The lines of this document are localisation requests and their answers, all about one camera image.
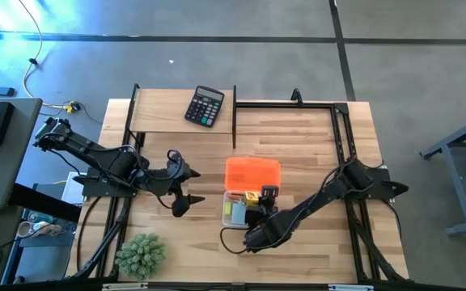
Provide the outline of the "black desk calculator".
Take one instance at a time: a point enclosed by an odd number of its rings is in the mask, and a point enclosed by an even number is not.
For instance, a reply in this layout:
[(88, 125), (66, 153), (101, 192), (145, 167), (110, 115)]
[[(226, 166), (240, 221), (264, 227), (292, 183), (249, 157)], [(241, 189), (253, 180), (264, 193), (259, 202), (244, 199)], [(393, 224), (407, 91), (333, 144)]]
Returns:
[(212, 128), (218, 118), (225, 95), (207, 86), (197, 86), (184, 118), (194, 124)]

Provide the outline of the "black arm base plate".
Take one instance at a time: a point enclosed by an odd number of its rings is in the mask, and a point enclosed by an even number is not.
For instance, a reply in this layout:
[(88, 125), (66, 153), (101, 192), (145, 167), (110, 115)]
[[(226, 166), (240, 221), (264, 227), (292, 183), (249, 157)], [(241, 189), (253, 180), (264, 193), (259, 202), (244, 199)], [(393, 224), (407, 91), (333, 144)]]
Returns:
[(134, 188), (109, 181), (99, 175), (77, 175), (73, 180), (83, 185), (83, 195), (86, 197), (133, 197), (136, 195)]
[(363, 167), (349, 182), (352, 188), (343, 196), (345, 200), (392, 200), (409, 190), (407, 185), (391, 181), (386, 168)]

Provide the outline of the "green artificial plant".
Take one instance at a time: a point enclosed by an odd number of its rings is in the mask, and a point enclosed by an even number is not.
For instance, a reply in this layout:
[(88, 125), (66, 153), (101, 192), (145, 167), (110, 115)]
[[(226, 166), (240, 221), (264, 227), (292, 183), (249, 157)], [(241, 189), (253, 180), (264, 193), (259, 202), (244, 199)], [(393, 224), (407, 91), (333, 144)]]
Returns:
[(135, 234), (116, 253), (120, 272), (137, 280), (153, 278), (166, 259), (165, 244), (157, 234)]

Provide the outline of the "white paper sheet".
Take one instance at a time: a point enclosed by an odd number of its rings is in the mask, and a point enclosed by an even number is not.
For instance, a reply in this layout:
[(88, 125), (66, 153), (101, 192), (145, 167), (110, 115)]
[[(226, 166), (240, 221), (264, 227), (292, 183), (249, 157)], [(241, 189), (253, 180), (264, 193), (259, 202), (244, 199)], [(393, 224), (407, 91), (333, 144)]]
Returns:
[(74, 177), (76, 176), (78, 176), (78, 173), (75, 171), (71, 171), (68, 174), (61, 196), (62, 201), (72, 205), (80, 205), (84, 201), (83, 185), (74, 180)]

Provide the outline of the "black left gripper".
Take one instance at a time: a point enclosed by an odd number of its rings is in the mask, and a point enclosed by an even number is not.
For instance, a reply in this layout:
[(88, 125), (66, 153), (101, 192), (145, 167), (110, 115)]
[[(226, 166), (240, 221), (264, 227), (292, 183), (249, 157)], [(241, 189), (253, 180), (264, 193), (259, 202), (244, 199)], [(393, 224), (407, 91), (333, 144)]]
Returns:
[[(178, 185), (184, 179), (198, 178), (201, 174), (193, 170), (189, 164), (168, 163), (167, 168), (148, 171), (146, 178), (146, 190), (156, 196), (164, 196), (174, 185)], [(174, 217), (182, 217), (188, 210), (190, 205), (197, 204), (205, 200), (202, 196), (178, 196), (172, 202), (172, 215)]]

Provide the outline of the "black shelf support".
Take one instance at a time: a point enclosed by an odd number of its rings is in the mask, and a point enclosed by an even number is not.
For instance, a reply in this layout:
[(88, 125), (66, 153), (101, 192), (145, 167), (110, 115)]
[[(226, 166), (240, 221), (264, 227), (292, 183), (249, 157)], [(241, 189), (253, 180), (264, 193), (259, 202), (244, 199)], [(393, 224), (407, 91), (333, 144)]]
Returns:
[(232, 135), (232, 148), (235, 150), (236, 149), (236, 113), (237, 113), (237, 96), (236, 96), (236, 89), (237, 86), (233, 86), (233, 95), (232, 95), (232, 130), (231, 130), (231, 135)]
[(129, 143), (130, 136), (132, 135), (132, 132), (130, 130), (130, 125), (131, 125), (131, 122), (132, 122), (132, 119), (133, 119), (133, 111), (134, 111), (134, 107), (135, 107), (135, 103), (136, 103), (137, 92), (138, 92), (139, 89), (140, 89), (140, 86), (137, 83), (135, 83), (133, 85), (133, 91), (132, 91), (132, 95), (131, 95), (131, 98), (130, 98), (130, 101), (129, 101), (127, 117), (126, 117), (126, 120), (125, 120), (124, 136), (123, 136), (123, 139), (122, 139), (122, 144), (123, 145)]

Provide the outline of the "grey side table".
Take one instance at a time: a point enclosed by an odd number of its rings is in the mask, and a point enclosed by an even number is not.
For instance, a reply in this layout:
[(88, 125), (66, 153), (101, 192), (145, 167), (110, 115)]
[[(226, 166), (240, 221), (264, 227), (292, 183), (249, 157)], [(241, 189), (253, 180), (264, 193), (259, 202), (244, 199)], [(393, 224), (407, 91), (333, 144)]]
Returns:
[(8, 204), (42, 105), (38, 98), (3, 98), (2, 101), (11, 103), (14, 110), (0, 144), (0, 209)]

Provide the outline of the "orange studded box lid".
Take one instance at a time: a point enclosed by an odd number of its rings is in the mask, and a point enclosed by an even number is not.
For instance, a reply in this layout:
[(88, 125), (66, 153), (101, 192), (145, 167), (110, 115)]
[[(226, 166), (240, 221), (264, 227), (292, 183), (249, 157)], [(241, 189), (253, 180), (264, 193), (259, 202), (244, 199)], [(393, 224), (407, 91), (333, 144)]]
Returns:
[(226, 161), (226, 190), (260, 191), (263, 186), (281, 186), (278, 160), (256, 157), (232, 157)]

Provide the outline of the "black aluminium rig frame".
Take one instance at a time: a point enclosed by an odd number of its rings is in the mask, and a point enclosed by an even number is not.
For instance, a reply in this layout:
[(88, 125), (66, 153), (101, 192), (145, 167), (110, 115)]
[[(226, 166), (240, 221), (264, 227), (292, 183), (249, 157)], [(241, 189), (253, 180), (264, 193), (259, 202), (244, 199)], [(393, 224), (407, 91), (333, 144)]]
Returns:
[[(129, 101), (110, 99), (99, 141), (118, 146)], [(272, 158), (282, 167), (278, 204), (290, 208), (318, 190), (338, 164), (330, 112), (315, 101), (298, 108), (292, 101), (261, 101), (236, 113), (232, 135), (221, 133), (147, 133), (142, 149), (153, 167), (163, 167), (169, 149), (179, 150), (201, 176), (184, 190), (205, 200), (180, 218), (166, 201), (142, 193), (134, 199), (128, 237), (156, 233), (166, 245), (159, 283), (354, 283), (357, 280), (345, 204), (334, 201), (301, 222), (281, 246), (256, 254), (244, 251), (244, 235), (222, 227), (226, 160), (233, 155)]]

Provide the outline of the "wooden shelf board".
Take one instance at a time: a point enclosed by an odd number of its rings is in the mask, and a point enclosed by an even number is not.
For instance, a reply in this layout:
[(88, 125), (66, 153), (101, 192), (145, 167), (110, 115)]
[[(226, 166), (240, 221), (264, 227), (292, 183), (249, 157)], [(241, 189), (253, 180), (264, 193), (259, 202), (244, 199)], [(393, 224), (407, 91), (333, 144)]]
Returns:
[(212, 128), (185, 119), (194, 89), (140, 89), (130, 128), (144, 133), (232, 133), (233, 90), (225, 95)]

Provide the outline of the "clear plastic pencil box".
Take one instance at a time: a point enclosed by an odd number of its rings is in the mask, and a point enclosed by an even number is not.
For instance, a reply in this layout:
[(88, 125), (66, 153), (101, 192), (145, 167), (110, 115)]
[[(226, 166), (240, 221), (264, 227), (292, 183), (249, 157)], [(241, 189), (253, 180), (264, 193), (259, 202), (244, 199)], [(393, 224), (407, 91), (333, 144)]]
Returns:
[(237, 193), (237, 194), (244, 194), (245, 191), (226, 191), (223, 195), (223, 211), (222, 211), (222, 224), (225, 226), (225, 227), (231, 227), (231, 228), (234, 228), (234, 229), (241, 229), (241, 230), (245, 230), (245, 229), (248, 229), (248, 226), (245, 225), (245, 226), (238, 226), (238, 225), (232, 225), (231, 224), (231, 215), (230, 216), (226, 216), (224, 214), (224, 203), (229, 201), (231, 202), (232, 204), (234, 203), (237, 203), (237, 204), (242, 204), (242, 205), (245, 205), (243, 203), (243, 199), (242, 200), (232, 200), (230, 199), (227, 195), (230, 194), (230, 193)]

